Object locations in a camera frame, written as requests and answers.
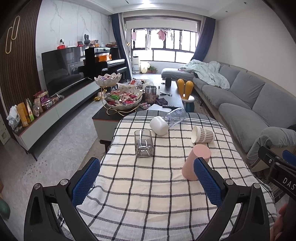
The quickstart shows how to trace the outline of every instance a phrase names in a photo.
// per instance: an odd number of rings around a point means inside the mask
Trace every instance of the paper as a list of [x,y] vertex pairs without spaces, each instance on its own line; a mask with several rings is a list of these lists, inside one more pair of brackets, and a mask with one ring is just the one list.
[[159,106],[157,104],[153,104],[147,110],[160,110],[160,111],[164,111],[164,112],[171,112],[172,111],[169,108],[162,108],[162,106]]

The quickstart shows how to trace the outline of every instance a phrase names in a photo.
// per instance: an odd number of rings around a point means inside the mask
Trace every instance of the white cup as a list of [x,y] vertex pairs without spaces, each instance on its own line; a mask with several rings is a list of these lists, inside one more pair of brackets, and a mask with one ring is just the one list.
[[150,121],[150,127],[159,136],[167,134],[169,128],[166,121],[160,116],[156,116]]
[[194,126],[191,132],[192,143],[209,143],[213,142],[215,135],[213,131]]

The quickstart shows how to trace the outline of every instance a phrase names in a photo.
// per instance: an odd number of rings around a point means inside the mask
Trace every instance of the black cup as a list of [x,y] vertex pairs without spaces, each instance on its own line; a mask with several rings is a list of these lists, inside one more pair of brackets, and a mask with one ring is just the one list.
[[172,78],[165,78],[165,86],[170,87],[172,85]]

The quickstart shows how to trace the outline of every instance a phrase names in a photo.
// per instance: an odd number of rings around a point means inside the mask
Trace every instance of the dark blue curtain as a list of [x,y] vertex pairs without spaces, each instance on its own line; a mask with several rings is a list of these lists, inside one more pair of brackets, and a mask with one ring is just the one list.
[[198,44],[196,46],[194,55],[191,60],[196,59],[203,61],[209,51],[214,31],[215,31],[216,20],[213,18],[207,17],[203,26],[203,29],[200,33]]
[[[124,58],[126,60],[126,66],[128,67],[129,60],[127,59],[127,56],[125,55],[124,49],[123,49],[123,43],[122,43],[121,34],[120,34],[118,13],[111,15],[111,21],[112,21],[113,33],[114,33],[114,37],[115,37],[115,40],[116,40],[116,43],[118,46],[120,57]],[[131,80],[130,71],[126,71],[126,79]]]

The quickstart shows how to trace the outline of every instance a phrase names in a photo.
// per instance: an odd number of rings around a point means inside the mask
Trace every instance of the rabbit figurine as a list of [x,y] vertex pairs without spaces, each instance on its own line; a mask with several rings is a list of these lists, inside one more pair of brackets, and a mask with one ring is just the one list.
[[91,43],[91,41],[89,40],[89,35],[84,35],[84,44],[85,45],[89,45]]

